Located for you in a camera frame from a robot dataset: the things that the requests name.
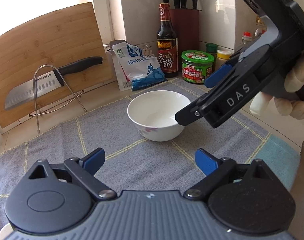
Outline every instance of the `white glove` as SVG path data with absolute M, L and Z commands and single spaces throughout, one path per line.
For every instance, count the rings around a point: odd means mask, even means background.
M 298 59 L 296 65 L 287 74 L 284 87 L 287 92 L 293 93 L 304 85 L 304 52 Z M 250 111 L 252 114 L 261 115 L 267 108 L 273 96 L 259 92 L 253 99 Z M 274 98 L 275 106 L 280 115 L 290 115 L 301 120 L 304 119 L 304 102 L 289 101 L 284 98 Z

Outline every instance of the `screw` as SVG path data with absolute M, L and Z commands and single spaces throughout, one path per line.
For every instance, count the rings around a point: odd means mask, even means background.
M 116 192 L 111 189 L 104 189 L 99 192 L 99 197 L 105 198 L 105 199 L 115 198 Z
M 202 192 L 199 189 L 188 189 L 186 194 L 189 197 L 198 198 L 202 195 Z

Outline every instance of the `green cap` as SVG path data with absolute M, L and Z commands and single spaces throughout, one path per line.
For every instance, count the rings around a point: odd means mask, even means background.
M 218 46 L 214 43 L 207 43 L 206 44 L 206 52 L 217 53 Z
M 209 64 L 214 61 L 211 54 L 200 50 L 186 50 L 182 52 L 181 57 L 183 60 L 198 64 Z

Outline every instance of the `cutting board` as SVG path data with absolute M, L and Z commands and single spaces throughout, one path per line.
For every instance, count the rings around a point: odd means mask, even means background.
M 92 3 L 83 3 L 50 12 L 23 23 L 0 36 L 0 125 L 2 128 L 34 112 L 29 101 L 10 110 L 4 103 L 10 90 L 33 79 L 42 65 L 57 68 L 91 56 L 103 57 L 100 65 L 69 74 L 65 80 L 74 92 L 113 78 L 112 68 L 105 57 Z M 45 67 L 42 75 L 51 71 Z M 37 99 L 38 108 L 70 95 L 66 86 L 57 88 Z

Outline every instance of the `red knife block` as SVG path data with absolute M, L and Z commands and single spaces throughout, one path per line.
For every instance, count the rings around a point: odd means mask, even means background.
M 199 50 L 199 10 L 170 9 L 173 28 L 178 36 L 179 71 L 182 71 L 181 54 L 185 50 Z

